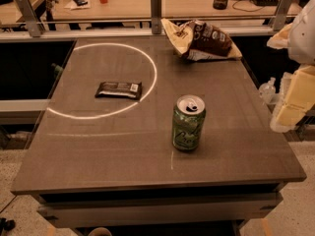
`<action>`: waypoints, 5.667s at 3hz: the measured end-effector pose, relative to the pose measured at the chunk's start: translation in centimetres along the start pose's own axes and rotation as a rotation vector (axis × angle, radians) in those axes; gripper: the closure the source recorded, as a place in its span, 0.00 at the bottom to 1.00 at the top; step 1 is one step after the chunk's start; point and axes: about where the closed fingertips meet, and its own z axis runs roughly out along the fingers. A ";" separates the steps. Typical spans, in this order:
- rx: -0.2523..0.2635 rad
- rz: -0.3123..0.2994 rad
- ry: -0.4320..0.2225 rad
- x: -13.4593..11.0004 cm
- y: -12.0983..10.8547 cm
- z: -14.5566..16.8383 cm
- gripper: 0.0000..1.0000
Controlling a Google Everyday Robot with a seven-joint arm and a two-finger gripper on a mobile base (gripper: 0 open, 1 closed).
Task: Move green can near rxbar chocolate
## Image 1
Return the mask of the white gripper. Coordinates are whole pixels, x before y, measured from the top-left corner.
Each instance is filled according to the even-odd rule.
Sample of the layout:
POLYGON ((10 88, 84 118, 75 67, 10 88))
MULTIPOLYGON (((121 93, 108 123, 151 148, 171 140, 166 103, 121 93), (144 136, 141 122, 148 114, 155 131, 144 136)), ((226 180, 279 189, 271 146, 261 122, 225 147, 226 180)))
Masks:
POLYGON ((303 7, 292 24, 273 35, 267 46, 288 49, 291 60, 301 65, 293 74, 284 73, 270 128, 286 133, 315 105, 315 0, 303 7))

